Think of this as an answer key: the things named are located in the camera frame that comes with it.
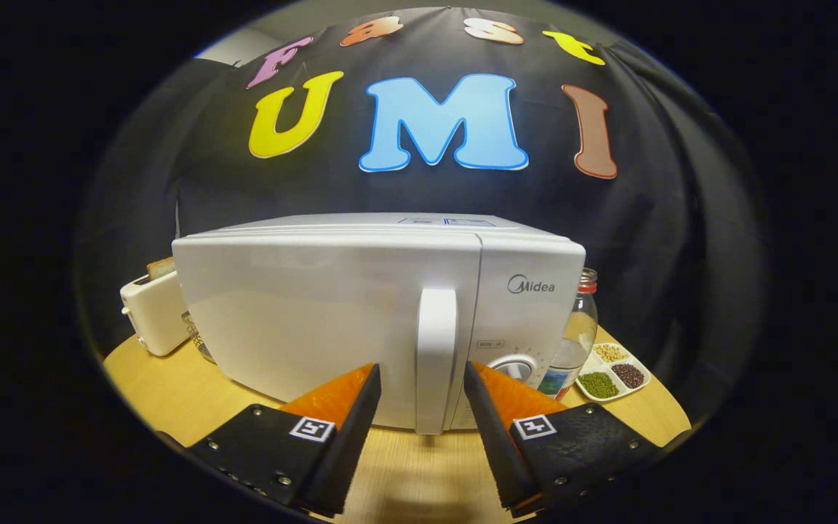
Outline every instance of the midea logo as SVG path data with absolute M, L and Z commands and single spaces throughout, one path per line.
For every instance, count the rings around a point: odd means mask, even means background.
M 555 291 L 553 283 L 529 282 L 523 274 L 516 274 L 509 277 L 506 282 L 506 289 L 513 295 L 519 295 L 523 291 Z

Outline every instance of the water bottle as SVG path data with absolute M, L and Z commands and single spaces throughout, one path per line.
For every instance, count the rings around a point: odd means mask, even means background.
M 566 331 L 572 338 L 562 338 L 558 351 L 552 357 L 542 384 L 538 391 L 548 396 L 562 399 L 578 378 L 593 349 L 596 338 L 596 304 L 593 294 L 596 291 L 596 271 L 585 268 L 581 273 L 578 296 L 571 311 L 571 329 Z

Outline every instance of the letter cutout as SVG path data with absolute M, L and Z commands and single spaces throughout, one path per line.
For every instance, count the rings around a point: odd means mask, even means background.
M 575 103 L 578 112 L 581 150 L 575 155 L 575 166 L 585 175 L 616 178 L 616 163 L 612 161 L 610 134 L 606 128 L 606 102 L 581 87 L 565 84 L 562 91 Z
M 254 79 L 247 84 L 245 89 L 252 89 L 252 87 L 258 85 L 259 83 L 272 79 L 276 74 L 277 63 L 285 66 L 290 59 L 296 56 L 296 50 L 299 49 L 299 47 L 308 46 L 311 42 L 312 36 L 307 36 L 305 39 L 293 42 L 292 44 L 289 44 L 289 46 L 280 47 L 280 49 L 277 49 L 267 55 L 265 59 L 263 59 L 263 64 L 260 64 L 260 70 L 257 72 L 257 76 L 254 76 Z
M 399 146 L 399 131 L 406 129 L 426 164 L 436 165 L 462 123 L 465 143 L 455 150 L 455 161 L 470 169 L 520 170 L 529 156 L 516 144 L 509 111 L 513 79 L 498 74 L 469 74 L 449 93 L 444 103 L 429 94 L 416 79 L 382 80 L 368 87 L 377 109 L 370 151 L 358 162 L 366 172 L 400 170 L 410 154 Z
M 597 66 L 605 66 L 606 64 L 606 62 L 603 62 L 603 59 L 599 59 L 599 57 L 595 57 L 586 51 L 586 49 L 593 50 L 593 47 L 585 44 L 584 42 L 579 42 L 575 39 L 575 37 L 570 36 L 569 34 L 555 33 L 553 31 L 543 31 L 542 34 L 545 34 L 545 36 L 551 36 L 552 39 L 555 39 L 555 41 L 558 42 L 558 45 L 561 46 L 562 49 L 573 56 L 579 57 L 581 60 L 596 63 Z
M 348 31 L 348 36 L 342 40 L 342 47 L 353 46 L 367 39 L 376 39 L 377 36 L 386 36 L 386 34 L 396 32 L 402 27 L 403 24 L 399 23 L 399 17 L 382 17 L 382 19 L 371 20 Z
M 296 149 L 303 142 L 309 140 L 319 123 L 322 123 L 322 115 L 325 113 L 325 104 L 329 100 L 329 90 L 335 80 L 345 76 L 340 71 L 319 74 L 312 79 L 306 80 L 303 89 L 309 90 L 306 93 L 306 104 L 303 106 L 303 113 L 299 122 L 290 130 L 276 132 L 276 116 L 280 113 L 283 100 L 286 100 L 292 87 L 283 87 L 282 90 L 272 92 L 260 99 L 256 105 L 257 116 L 254 116 L 254 123 L 250 128 L 250 138 L 247 139 L 247 148 L 250 153 L 259 159 L 269 159 L 270 156 L 282 155 Z
M 475 39 L 493 40 L 504 44 L 521 44 L 522 36 L 516 34 L 516 28 L 502 21 L 485 19 L 465 19 L 465 32 Z

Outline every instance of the white divided plate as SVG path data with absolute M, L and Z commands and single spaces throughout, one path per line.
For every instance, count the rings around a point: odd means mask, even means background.
M 652 374 L 649 373 L 649 370 L 642 364 L 642 362 L 639 362 L 638 358 L 632 356 L 632 354 L 629 354 L 629 352 L 626 351 L 626 348 L 623 348 L 622 346 L 618 347 L 620 351 L 624 352 L 624 354 L 629 355 L 628 358 L 625 358 L 624 360 L 618 360 L 616 362 L 609 362 L 608 364 L 608 362 L 605 362 L 602 358 L 599 358 L 599 355 L 596 355 L 595 352 L 591 351 L 591 355 L 588 356 L 588 360 L 584 362 L 584 368 L 581 369 L 581 372 L 579 372 L 578 374 L 578 378 L 575 380 L 575 383 L 578 385 L 578 388 L 581 390 L 584 396 L 586 396 L 594 402 L 609 402 L 611 400 L 616 400 L 620 397 L 631 394 L 632 392 L 638 392 L 642 388 L 645 388 L 645 386 L 652 381 Z M 642 384 L 639 384 L 639 387 L 635 389 L 630 389 L 626 387 L 626 385 L 623 384 L 623 382 L 621 381 L 621 379 L 619 379 L 615 372 L 612 371 L 612 367 L 614 365 L 619 364 L 629 364 L 632 365 L 633 368 L 638 369 L 638 371 L 641 371 L 642 377 L 645 377 L 642 379 Z M 606 376 L 608 376 L 611 379 L 612 383 L 616 385 L 616 390 L 619 391 L 619 394 L 615 394 L 610 398 L 596 398 L 596 396 L 589 394 L 588 391 L 586 391 L 584 384 L 581 384 L 580 377 L 583 377 L 584 375 L 588 375 L 591 373 L 603 373 Z

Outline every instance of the black cloth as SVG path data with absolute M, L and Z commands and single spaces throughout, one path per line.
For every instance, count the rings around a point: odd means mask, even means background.
M 92 176 L 76 230 L 74 282 L 91 341 L 106 356 L 134 334 L 121 314 L 119 290 L 172 254 L 176 179 L 172 164 L 209 96 L 207 86 L 229 66 L 189 60 L 131 115 Z
M 354 26 L 388 15 L 404 27 L 339 45 Z M 508 23 L 525 43 L 475 39 L 463 30 L 467 17 Z M 599 272 L 601 324 L 675 392 L 692 422 L 704 420 L 742 371 L 764 306 L 765 237 L 747 156 L 707 104 L 641 50 L 588 42 L 606 62 L 598 66 L 543 31 L 580 39 L 492 11 L 405 9 L 311 34 L 311 44 L 249 90 L 269 50 L 239 68 L 193 60 L 177 71 L 167 81 L 176 100 L 154 95 L 132 119 L 144 126 L 162 120 L 161 129 L 127 129 L 146 157 L 128 162 L 129 152 L 114 147 L 96 181 L 103 211 L 90 216 L 81 246 L 83 265 L 95 271 L 83 279 L 97 342 L 111 349 L 130 335 L 119 288 L 143 274 L 143 264 L 169 255 L 174 202 L 183 236 L 301 213 L 497 215 L 584 245 L 586 265 Z M 332 71 L 345 76 L 330 90 L 319 129 L 289 153 L 255 158 L 247 140 L 259 99 L 294 87 L 276 123 L 289 129 L 306 99 L 303 83 Z M 408 166 L 359 169 L 375 116 L 370 84 L 410 76 L 442 102 L 475 73 L 516 81 L 509 100 L 526 168 L 461 167 L 453 159 L 465 138 L 461 127 L 434 166 L 402 133 Z M 584 175 L 573 164 L 578 116 L 564 84 L 608 104 L 614 179 Z M 167 113 L 152 116 L 160 111 Z

